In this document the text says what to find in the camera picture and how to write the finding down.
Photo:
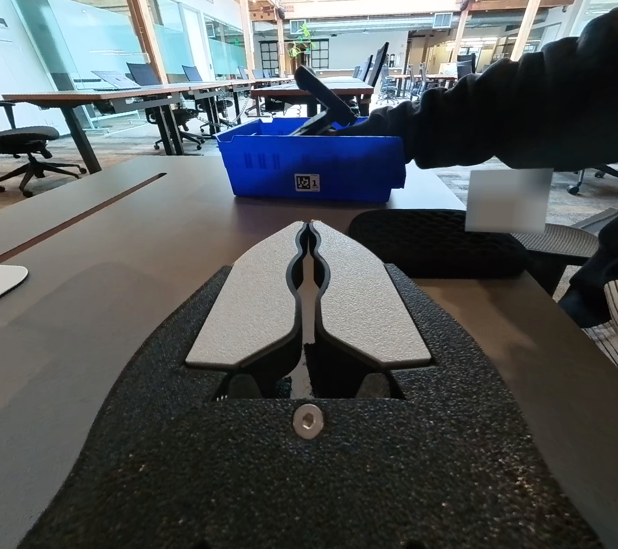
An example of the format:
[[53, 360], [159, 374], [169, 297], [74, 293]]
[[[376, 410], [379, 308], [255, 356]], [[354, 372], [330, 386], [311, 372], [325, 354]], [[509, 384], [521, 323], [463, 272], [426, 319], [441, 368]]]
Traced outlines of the black swivel office chair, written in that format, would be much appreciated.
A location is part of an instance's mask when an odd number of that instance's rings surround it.
[[[203, 82], [196, 66], [182, 65], [182, 69], [188, 82]], [[194, 100], [196, 111], [204, 111], [206, 113], [208, 128], [213, 135], [220, 132], [222, 127], [233, 127], [234, 123], [228, 117], [228, 108], [231, 107], [231, 101], [221, 98], [215, 91], [209, 91], [208, 93], [212, 96]]]
[[80, 178], [86, 174], [87, 169], [78, 164], [67, 164], [57, 162], [43, 162], [35, 158], [35, 154], [40, 154], [44, 159], [51, 159], [52, 154], [47, 148], [47, 143], [57, 140], [59, 132], [51, 127], [33, 126], [17, 128], [14, 119], [15, 103], [1, 100], [1, 108], [9, 121], [10, 129], [1, 131], [1, 154], [20, 158], [21, 155], [27, 156], [28, 163], [20, 166], [8, 174], [1, 176], [1, 182], [10, 178], [23, 176], [19, 185], [19, 191], [25, 198], [33, 197], [33, 193], [27, 190], [28, 182], [33, 178], [44, 178], [44, 173], [54, 172], [57, 174], [70, 175]]
[[[155, 72], [151, 64], [135, 64], [127, 63], [130, 78], [141, 87], [155, 87], [163, 85], [163, 82]], [[197, 111], [184, 106], [183, 103], [176, 104], [173, 109], [174, 120], [179, 128], [181, 141], [188, 140], [196, 144], [197, 150], [201, 150], [201, 144], [205, 142], [205, 138], [188, 132], [187, 123], [191, 119], [197, 118]]]

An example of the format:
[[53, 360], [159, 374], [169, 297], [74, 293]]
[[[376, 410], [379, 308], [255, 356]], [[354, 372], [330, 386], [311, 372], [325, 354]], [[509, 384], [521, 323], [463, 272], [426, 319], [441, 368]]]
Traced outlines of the person's right forearm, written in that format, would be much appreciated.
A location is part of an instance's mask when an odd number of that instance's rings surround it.
[[617, 9], [518, 61], [502, 59], [449, 90], [377, 108], [332, 132], [397, 136], [422, 169], [474, 166], [575, 172], [617, 163]]

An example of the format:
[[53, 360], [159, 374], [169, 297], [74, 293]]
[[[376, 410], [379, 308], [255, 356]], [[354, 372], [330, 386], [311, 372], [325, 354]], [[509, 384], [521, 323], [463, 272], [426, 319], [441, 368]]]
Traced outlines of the grey open laptop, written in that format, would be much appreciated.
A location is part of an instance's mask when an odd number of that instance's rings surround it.
[[96, 70], [91, 73], [117, 90], [138, 90], [142, 88], [138, 83], [121, 72]]

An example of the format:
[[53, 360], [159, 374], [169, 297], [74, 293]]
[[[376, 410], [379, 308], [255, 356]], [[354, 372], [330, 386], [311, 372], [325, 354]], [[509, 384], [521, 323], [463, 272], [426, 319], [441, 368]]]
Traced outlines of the blue plastic bin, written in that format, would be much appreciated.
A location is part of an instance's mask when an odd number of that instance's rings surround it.
[[292, 136], [304, 121], [254, 119], [216, 135], [237, 197], [386, 203], [404, 188], [400, 138]]

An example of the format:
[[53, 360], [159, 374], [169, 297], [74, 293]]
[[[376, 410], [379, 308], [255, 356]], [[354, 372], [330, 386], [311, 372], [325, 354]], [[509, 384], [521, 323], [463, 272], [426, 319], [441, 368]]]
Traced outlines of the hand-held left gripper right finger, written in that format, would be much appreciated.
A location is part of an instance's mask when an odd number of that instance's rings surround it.
[[431, 353], [387, 269], [363, 245], [312, 221], [314, 342], [379, 369], [428, 366]]

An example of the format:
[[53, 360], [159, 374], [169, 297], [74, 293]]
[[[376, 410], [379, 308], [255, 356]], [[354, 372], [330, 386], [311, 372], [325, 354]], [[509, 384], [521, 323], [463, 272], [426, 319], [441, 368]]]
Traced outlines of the row of distant office chairs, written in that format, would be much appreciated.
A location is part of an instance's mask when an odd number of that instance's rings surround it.
[[[475, 74], [475, 72], [476, 72], [476, 54], [472, 53], [472, 54], [458, 55], [456, 62], [442, 64], [437, 74], [456, 75], [459, 81], [461, 78], [464, 78], [467, 75]], [[429, 74], [426, 70], [424, 63], [421, 63], [419, 65], [418, 70], [414, 70], [413, 65], [409, 65], [405, 69], [405, 71], [403, 71], [401, 74], [408, 74], [408, 73]], [[420, 99], [420, 96], [414, 97], [414, 98], [406, 98], [406, 97], [397, 98], [395, 94], [395, 88], [394, 88], [395, 83], [390, 81], [389, 75], [391, 75], [390, 69], [383, 67], [378, 102], [398, 103], [404, 99], [408, 99], [411, 101], [417, 101]]]

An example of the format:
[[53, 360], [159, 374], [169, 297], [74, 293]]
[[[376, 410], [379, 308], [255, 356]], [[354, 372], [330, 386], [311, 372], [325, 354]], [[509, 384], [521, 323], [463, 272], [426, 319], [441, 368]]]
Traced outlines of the long wooden office desk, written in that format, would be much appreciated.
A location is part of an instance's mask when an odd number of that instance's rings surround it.
[[61, 110], [70, 136], [76, 145], [90, 174], [101, 171], [101, 166], [81, 127], [75, 109], [83, 105], [94, 105], [102, 114], [122, 114], [139, 110], [153, 110], [156, 125], [167, 156], [185, 155], [181, 134], [174, 120], [173, 106], [183, 102], [183, 96], [196, 103], [227, 92], [250, 91], [259, 83], [289, 83], [292, 77], [265, 78], [262, 80], [227, 80], [215, 82], [186, 82], [137, 87], [129, 90], [76, 90], [52, 91], [48, 93], [5, 94], [1, 100], [11, 104], [28, 103], [42, 109]]

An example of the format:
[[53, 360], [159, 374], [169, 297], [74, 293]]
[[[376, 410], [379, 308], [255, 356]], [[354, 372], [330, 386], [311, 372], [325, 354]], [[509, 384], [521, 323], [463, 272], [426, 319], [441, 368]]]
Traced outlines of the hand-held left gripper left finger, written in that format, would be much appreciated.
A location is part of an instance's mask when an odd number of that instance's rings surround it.
[[302, 337], [302, 309], [292, 273], [302, 265], [308, 225], [296, 221], [239, 257], [216, 298], [186, 364], [236, 370]]

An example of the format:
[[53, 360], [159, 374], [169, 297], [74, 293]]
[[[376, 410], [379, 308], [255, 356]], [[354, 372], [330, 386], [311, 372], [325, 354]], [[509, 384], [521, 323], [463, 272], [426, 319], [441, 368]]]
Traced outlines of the green potted plant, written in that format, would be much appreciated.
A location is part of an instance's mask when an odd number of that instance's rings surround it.
[[305, 22], [300, 24], [300, 31], [288, 44], [287, 55], [290, 60], [290, 71], [294, 73], [299, 66], [312, 66], [312, 52], [316, 44]]

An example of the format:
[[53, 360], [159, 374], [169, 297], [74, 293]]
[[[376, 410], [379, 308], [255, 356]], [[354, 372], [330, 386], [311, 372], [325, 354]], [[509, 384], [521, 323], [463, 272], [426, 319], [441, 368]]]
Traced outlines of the person's printed black shirt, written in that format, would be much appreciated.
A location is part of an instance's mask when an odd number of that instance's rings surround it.
[[601, 288], [595, 291], [591, 326], [584, 333], [606, 358], [617, 366], [617, 265], [604, 273]]

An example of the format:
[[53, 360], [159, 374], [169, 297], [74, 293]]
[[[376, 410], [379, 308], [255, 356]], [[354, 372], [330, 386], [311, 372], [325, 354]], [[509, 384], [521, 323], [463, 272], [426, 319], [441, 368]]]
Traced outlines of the person's black mesh chair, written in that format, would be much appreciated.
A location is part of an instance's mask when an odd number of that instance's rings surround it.
[[543, 233], [513, 233], [527, 250], [527, 272], [550, 295], [567, 266], [583, 266], [597, 251], [598, 237], [574, 227], [546, 224]]

